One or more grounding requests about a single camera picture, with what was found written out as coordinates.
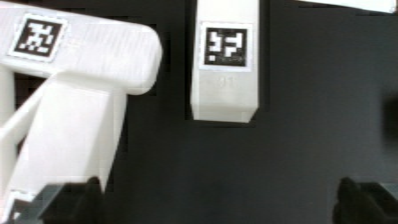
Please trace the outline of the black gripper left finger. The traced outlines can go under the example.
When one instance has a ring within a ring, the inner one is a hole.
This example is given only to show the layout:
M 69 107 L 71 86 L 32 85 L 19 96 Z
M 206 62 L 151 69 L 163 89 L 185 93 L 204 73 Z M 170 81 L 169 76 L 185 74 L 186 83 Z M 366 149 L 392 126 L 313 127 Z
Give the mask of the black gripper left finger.
M 39 220 L 42 224 L 105 224 L 103 192 L 96 177 L 80 183 L 48 185 L 41 194 L 44 209 Z

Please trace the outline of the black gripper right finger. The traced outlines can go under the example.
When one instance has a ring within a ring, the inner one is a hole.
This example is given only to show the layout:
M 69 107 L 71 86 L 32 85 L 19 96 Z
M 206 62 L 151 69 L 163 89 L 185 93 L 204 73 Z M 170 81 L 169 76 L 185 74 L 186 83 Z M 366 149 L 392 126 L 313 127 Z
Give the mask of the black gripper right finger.
M 398 183 L 341 179 L 334 224 L 398 224 Z

